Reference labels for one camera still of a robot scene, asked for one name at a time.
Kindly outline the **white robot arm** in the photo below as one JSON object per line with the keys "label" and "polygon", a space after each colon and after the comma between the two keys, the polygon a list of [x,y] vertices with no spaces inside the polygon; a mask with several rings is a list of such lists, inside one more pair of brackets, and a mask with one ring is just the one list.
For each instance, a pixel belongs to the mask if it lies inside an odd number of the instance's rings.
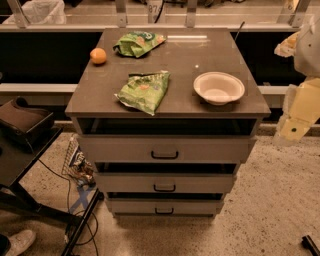
{"label": "white robot arm", "polygon": [[305,76],[299,85],[290,85],[283,102],[275,138],[279,143],[299,141],[320,118],[320,16],[278,44],[276,55],[294,57],[294,68]]}

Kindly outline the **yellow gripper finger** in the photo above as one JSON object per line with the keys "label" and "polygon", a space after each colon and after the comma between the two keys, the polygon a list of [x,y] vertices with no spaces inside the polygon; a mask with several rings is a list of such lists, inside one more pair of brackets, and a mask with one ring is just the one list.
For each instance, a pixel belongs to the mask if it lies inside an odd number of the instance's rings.
{"label": "yellow gripper finger", "polygon": [[293,33],[286,39],[284,39],[280,44],[278,44],[274,50],[274,53],[281,57],[291,57],[295,54],[296,41],[299,33]]}
{"label": "yellow gripper finger", "polygon": [[290,85],[283,102],[275,137],[281,142],[299,141],[320,118],[320,78],[307,77]]}

